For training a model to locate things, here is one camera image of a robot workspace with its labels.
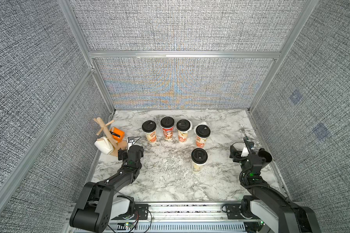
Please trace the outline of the red patterned paper cup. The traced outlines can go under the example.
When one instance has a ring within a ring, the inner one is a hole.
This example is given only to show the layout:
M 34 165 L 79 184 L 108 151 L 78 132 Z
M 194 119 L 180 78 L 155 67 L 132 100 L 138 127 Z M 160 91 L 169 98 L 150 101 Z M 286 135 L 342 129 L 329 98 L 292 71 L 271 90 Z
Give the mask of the red patterned paper cup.
M 163 136 L 166 141 L 171 141 L 173 139 L 173 130 L 174 127 L 172 128 L 162 128 Z

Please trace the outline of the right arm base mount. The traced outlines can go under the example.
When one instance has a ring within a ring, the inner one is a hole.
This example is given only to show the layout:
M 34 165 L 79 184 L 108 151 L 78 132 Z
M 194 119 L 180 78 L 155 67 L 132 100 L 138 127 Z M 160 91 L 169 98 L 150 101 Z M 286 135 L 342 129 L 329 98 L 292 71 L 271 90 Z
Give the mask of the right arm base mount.
M 236 220 L 236 219 L 244 219 L 241 215 L 241 205 L 238 203 L 230 203 L 224 204 L 221 210 L 227 215 L 227 219 Z

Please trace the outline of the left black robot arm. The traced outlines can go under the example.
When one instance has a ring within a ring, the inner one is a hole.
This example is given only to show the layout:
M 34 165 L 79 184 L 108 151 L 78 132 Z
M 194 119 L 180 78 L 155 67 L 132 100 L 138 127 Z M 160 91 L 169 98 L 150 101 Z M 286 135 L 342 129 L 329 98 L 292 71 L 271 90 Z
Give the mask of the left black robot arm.
M 142 168 L 142 146 L 134 145 L 119 150 L 122 166 L 113 176 L 97 183 L 84 185 L 70 217 L 70 226 L 90 232 L 102 233 L 112 218 L 114 196 L 125 186 L 133 183 Z

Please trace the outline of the red flower paper cup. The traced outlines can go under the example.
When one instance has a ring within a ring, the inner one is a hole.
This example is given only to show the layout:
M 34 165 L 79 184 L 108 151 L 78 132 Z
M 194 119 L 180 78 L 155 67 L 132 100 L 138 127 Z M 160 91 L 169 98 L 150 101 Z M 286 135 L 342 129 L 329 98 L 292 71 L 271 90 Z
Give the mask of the red flower paper cup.
M 204 148 L 206 140 L 211 134 L 210 127 L 206 122 L 201 122 L 195 127 L 194 132 L 196 134 L 196 146 L 199 148 Z

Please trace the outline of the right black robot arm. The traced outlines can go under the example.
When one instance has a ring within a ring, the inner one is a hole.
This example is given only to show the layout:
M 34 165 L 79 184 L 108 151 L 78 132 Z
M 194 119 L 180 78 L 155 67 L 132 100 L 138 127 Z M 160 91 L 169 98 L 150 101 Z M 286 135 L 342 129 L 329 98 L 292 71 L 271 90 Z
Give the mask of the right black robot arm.
M 257 217 L 261 225 L 255 233 L 319 233 L 321 231 L 315 212 L 285 197 L 271 187 L 261 176 L 261 170 L 273 160 L 272 155 L 264 148 L 254 150 L 254 143 L 245 139 L 242 150 L 230 146 L 229 157 L 239 163 L 241 173 L 239 181 L 249 195 L 241 201 L 240 214 L 246 219 Z

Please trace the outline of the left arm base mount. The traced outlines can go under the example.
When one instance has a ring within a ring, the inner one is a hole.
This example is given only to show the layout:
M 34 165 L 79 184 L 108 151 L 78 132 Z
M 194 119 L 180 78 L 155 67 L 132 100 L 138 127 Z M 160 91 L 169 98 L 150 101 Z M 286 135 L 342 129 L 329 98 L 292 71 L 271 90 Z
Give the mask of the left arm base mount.
M 149 215 L 148 204 L 135 204 L 133 210 L 128 210 L 127 213 L 121 214 L 111 220 L 147 220 Z

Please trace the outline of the black cup lid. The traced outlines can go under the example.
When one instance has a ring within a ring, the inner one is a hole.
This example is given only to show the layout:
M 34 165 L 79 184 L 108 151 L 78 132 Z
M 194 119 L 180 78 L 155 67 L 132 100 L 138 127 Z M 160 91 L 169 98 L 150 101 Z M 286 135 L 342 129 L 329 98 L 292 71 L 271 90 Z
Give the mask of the black cup lid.
M 170 116 L 165 116 L 164 118 L 161 119 L 160 125 L 162 128 L 172 128 L 175 125 L 175 120 L 170 117 Z
M 145 133 L 151 133 L 153 131 L 155 131 L 157 128 L 157 125 L 154 121 L 152 120 L 147 120 L 145 121 L 143 124 L 142 124 L 142 130 L 145 132 Z
M 191 153 L 191 159 L 196 164 L 204 164 L 208 160 L 207 152 L 202 148 L 196 148 Z
M 211 134 L 211 129 L 207 125 L 200 124 L 196 127 L 195 133 L 198 137 L 208 138 Z
M 187 119 L 181 119 L 177 122 L 177 130 L 187 132 L 192 128 L 192 123 Z

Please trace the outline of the yellow patterned paper cup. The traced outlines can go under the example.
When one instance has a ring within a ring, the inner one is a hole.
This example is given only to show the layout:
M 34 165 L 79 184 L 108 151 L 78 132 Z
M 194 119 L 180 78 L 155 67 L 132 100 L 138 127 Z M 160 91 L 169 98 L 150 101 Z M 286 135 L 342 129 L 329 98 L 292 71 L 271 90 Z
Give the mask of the yellow patterned paper cup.
M 147 120 L 142 124 L 142 130 L 145 133 L 148 143 L 151 145 L 155 144 L 157 141 L 156 129 L 157 125 L 152 120 Z

